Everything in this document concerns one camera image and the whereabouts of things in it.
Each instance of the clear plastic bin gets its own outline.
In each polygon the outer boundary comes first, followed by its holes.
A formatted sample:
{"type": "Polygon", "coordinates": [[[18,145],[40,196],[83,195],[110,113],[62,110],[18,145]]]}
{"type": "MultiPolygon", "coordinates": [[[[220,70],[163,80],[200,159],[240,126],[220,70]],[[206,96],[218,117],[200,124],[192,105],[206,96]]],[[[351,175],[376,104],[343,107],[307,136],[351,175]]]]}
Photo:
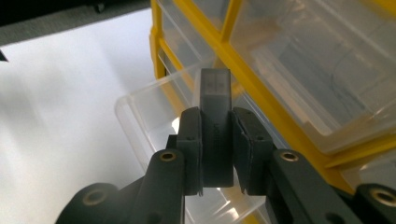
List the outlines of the clear plastic bin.
{"type": "Polygon", "coordinates": [[[163,10],[163,38],[184,67],[214,58],[215,53],[194,30],[172,0],[159,0],[163,10]]]}
{"type": "Polygon", "coordinates": [[[193,0],[193,2],[204,12],[213,26],[221,30],[230,0],[193,0]]]}
{"type": "Polygon", "coordinates": [[[231,44],[324,153],[396,129],[396,20],[360,0],[246,0],[231,44]]]}
{"type": "MultiPolygon", "coordinates": [[[[199,104],[199,74],[211,63],[200,63],[172,76],[162,78],[141,91],[120,98],[116,114],[144,170],[155,151],[165,148],[169,134],[178,130],[181,112],[199,104]]],[[[238,83],[232,84],[233,106],[256,113],[273,136],[278,147],[288,147],[268,119],[245,94],[238,83]]],[[[187,223],[236,223],[261,206],[264,197],[241,193],[236,175],[235,186],[204,189],[204,197],[186,197],[187,223]]]]}
{"type": "Polygon", "coordinates": [[[376,183],[396,189],[396,148],[381,154],[363,165],[345,169],[342,172],[350,187],[359,184],[376,183]]]}
{"type": "Polygon", "coordinates": [[[166,55],[165,52],[163,52],[162,49],[160,49],[158,51],[158,57],[160,58],[161,62],[163,63],[163,66],[165,66],[166,75],[173,74],[173,73],[175,73],[177,71],[175,66],[169,60],[169,57],[166,55]]]}

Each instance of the black plastic part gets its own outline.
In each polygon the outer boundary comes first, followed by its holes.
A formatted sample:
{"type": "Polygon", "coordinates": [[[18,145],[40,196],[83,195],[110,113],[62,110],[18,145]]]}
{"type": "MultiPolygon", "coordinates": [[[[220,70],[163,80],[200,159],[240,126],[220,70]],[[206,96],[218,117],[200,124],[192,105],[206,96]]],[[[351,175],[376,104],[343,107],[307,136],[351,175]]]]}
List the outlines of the black plastic part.
{"type": "Polygon", "coordinates": [[[274,143],[256,115],[244,108],[233,108],[233,166],[242,192],[265,195],[274,143]]]}
{"type": "Polygon", "coordinates": [[[175,149],[151,157],[128,223],[184,223],[184,165],[175,149]]]}
{"type": "Polygon", "coordinates": [[[177,148],[177,134],[169,134],[166,148],[177,148]]]}
{"type": "Polygon", "coordinates": [[[270,170],[293,223],[361,223],[302,154],[276,150],[270,170]]]}
{"type": "Polygon", "coordinates": [[[233,185],[230,80],[228,69],[201,70],[204,187],[233,185]]]}
{"type": "Polygon", "coordinates": [[[176,148],[186,160],[185,195],[203,194],[201,122],[198,107],[183,111],[180,117],[176,148]]]}
{"type": "Polygon", "coordinates": [[[358,186],[353,208],[364,223],[396,223],[396,190],[378,184],[358,186]]]}
{"type": "Polygon", "coordinates": [[[119,192],[110,184],[93,184],[79,191],[64,208],[56,224],[124,223],[126,211],[119,192]]]}
{"type": "Polygon", "coordinates": [[[6,56],[3,54],[1,50],[0,50],[0,62],[8,62],[6,56]]]}
{"type": "Polygon", "coordinates": [[[272,224],[293,223],[290,210],[279,192],[273,178],[268,178],[266,186],[265,208],[272,224]]]}

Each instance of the white surface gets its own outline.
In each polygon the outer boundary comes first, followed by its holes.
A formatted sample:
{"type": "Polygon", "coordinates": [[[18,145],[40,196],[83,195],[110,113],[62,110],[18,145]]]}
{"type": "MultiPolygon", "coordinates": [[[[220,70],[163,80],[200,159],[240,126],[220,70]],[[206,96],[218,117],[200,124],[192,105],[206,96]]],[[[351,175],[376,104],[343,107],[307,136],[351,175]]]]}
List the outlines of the white surface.
{"type": "Polygon", "coordinates": [[[114,115],[154,80],[149,9],[2,47],[0,223],[54,223],[94,182],[143,174],[114,115]]]}

